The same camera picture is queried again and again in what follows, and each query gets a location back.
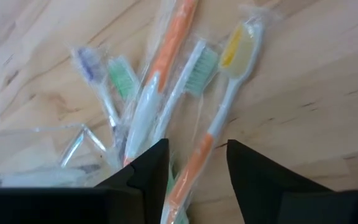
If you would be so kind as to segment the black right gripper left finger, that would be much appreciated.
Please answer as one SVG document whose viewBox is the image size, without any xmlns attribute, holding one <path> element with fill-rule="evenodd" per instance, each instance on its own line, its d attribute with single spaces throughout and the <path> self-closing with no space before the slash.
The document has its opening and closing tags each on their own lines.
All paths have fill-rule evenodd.
<svg viewBox="0 0 358 224">
<path fill-rule="evenodd" d="M 95 187 L 0 188 L 0 224 L 160 224 L 169 140 Z"/>
</svg>

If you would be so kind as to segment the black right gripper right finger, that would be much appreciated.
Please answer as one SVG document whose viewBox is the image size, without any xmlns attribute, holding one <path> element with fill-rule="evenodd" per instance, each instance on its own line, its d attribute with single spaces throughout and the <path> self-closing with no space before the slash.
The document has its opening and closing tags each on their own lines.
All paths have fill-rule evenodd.
<svg viewBox="0 0 358 224">
<path fill-rule="evenodd" d="M 327 188 L 235 139 L 227 166 L 245 224 L 358 224 L 358 190 Z"/>
</svg>

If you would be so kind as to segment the green-bristle toothbrush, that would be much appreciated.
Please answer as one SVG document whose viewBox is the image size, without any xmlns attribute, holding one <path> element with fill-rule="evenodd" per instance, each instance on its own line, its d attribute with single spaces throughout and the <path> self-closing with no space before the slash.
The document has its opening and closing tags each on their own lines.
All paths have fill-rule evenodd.
<svg viewBox="0 0 358 224">
<path fill-rule="evenodd" d="M 114 128 L 115 148 L 118 150 L 120 160 L 123 161 L 140 82 L 129 61 L 123 55 L 108 60 L 108 72 L 114 89 L 124 103 L 119 116 L 119 124 Z"/>
<path fill-rule="evenodd" d="M 218 59 L 219 54 L 208 46 L 207 41 L 197 41 L 158 117 L 151 143 L 155 144 L 164 138 L 170 118 L 182 94 L 189 93 L 195 97 L 203 94 L 213 78 Z"/>
</svg>

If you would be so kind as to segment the yellow-bristle orange-handle toothbrush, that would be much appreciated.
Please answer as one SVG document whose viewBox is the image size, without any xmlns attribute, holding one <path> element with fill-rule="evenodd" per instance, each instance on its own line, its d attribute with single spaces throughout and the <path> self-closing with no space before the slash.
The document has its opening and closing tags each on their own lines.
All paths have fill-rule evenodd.
<svg viewBox="0 0 358 224">
<path fill-rule="evenodd" d="M 254 69 L 262 46 L 263 34 L 262 22 L 248 20 L 239 23 L 230 35 L 219 61 L 219 71 L 228 77 L 226 92 L 201 144 L 193 151 L 167 195 L 160 224 L 174 224 L 194 183 L 207 164 L 235 96 Z"/>
</svg>

